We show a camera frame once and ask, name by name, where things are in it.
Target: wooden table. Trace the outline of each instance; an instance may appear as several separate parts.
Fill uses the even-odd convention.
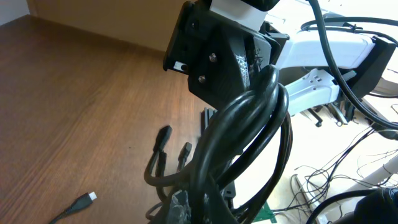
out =
[[[0,222],[48,223],[92,191],[90,208],[59,223],[147,222],[159,201],[143,178],[157,131],[174,129],[171,174],[206,106],[162,57],[30,16],[0,27]]]

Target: metal screw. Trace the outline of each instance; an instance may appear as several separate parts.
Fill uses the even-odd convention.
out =
[[[206,76],[204,76],[204,75],[199,76],[199,82],[200,83],[205,83],[206,82]]]
[[[211,62],[217,62],[217,56],[216,56],[216,54],[212,53],[212,54],[209,56],[209,59],[210,59]]]

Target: usb connector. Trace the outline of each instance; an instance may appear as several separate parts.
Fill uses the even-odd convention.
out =
[[[93,200],[97,198],[94,192],[92,193],[85,193],[82,196],[78,197],[67,209],[65,209],[61,214],[55,217],[50,224],[54,224],[60,219],[63,219],[73,213],[79,212],[87,207],[89,207]]]

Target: wall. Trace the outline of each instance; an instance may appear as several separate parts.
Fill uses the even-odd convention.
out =
[[[185,0],[34,0],[39,17],[165,51]]]
[[[0,0],[0,26],[29,14],[26,0]]]

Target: white connector tip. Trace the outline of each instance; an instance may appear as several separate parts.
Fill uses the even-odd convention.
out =
[[[91,200],[95,200],[97,198],[97,195],[95,195],[95,192],[92,192],[88,195],[90,196]]]

